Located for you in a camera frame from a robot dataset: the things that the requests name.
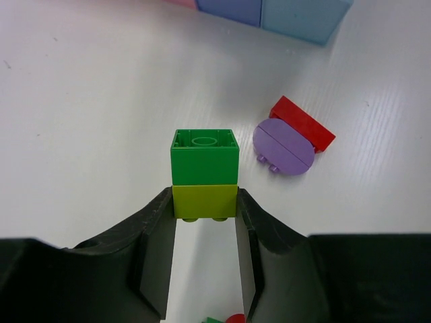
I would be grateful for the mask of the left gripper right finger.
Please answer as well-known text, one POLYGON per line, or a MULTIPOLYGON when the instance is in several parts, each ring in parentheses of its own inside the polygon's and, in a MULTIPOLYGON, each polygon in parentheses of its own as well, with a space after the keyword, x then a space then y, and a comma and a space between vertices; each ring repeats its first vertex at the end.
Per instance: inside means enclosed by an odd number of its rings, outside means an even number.
POLYGON ((245 190, 236 238, 247 322, 429 322, 429 234, 304 236, 245 190))

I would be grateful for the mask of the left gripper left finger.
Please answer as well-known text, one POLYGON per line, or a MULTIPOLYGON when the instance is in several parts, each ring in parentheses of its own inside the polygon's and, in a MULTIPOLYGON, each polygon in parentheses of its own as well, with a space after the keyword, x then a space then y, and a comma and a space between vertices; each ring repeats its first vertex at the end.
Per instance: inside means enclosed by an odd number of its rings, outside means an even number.
POLYGON ((74 248, 1 240, 2 322, 159 322, 176 219, 171 188, 74 248))

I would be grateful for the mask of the red rounded lego brick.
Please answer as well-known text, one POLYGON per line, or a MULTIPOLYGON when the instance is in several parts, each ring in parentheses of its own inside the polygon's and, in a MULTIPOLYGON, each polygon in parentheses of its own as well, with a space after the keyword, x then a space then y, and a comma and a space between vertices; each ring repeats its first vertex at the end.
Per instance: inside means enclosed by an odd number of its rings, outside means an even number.
POLYGON ((246 317, 244 314, 234 314, 226 320, 226 323, 246 323, 246 317))

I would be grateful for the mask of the small green lego brick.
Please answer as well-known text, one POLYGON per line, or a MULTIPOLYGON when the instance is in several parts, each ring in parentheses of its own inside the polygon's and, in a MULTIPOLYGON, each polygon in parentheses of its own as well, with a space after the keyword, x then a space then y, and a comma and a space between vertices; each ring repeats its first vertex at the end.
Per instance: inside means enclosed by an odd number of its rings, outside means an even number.
POLYGON ((219 321, 215 318, 206 317, 206 319, 204 319, 204 321, 202 321, 202 323, 224 323, 224 322, 219 321))

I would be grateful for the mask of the yellow-green lego brick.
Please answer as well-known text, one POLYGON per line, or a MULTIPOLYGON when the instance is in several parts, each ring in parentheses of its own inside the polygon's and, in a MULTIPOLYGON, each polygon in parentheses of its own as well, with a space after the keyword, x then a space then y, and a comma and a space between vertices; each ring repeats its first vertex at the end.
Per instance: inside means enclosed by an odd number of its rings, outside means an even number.
POLYGON ((173 185, 174 216, 183 221, 225 221, 236 216, 236 184, 173 185))

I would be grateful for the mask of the purple rounded lego brick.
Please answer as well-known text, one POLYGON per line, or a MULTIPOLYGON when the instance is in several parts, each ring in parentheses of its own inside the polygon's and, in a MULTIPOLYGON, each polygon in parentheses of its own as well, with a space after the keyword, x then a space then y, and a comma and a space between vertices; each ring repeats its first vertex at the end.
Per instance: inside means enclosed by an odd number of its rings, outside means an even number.
POLYGON ((253 132, 257 160, 269 170, 287 176, 298 176, 313 165, 315 152, 311 142, 278 118, 267 118, 253 132))

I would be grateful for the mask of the dark green lego brick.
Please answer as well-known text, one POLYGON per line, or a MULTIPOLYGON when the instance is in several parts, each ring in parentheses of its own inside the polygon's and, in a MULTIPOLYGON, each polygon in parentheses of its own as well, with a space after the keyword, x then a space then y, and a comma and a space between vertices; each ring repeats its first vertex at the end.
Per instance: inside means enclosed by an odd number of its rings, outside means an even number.
POLYGON ((237 184, 239 155, 231 129, 178 129, 170 147, 172 183, 237 184))

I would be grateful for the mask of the pink blue sorting tray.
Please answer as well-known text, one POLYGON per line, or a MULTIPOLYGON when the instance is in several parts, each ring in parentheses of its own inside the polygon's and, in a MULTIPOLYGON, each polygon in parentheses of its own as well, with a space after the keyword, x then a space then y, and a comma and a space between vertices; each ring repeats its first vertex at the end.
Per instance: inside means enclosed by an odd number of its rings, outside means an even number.
POLYGON ((189 0, 175 5, 325 45, 353 1, 345 0, 189 0))

